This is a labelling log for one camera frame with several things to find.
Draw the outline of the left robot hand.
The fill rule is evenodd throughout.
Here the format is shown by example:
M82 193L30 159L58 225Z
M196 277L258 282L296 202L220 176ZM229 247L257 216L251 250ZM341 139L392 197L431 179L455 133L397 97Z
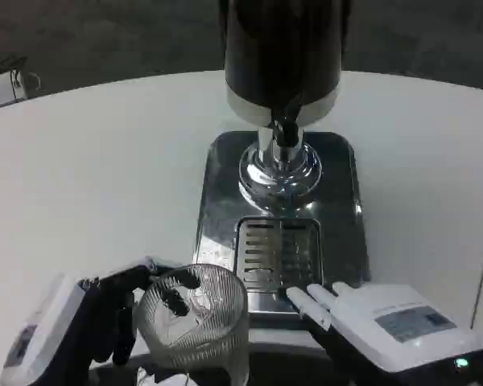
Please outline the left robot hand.
M92 363L128 363L136 342L134 292L168 275L194 290L187 268L146 257L102 277L59 275L27 316L7 354L1 385L88 385Z

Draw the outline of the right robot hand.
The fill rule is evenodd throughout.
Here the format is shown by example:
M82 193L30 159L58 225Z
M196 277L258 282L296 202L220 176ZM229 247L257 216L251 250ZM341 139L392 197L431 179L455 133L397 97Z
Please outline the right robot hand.
M408 285L289 287L289 302L350 385L483 385L483 345Z

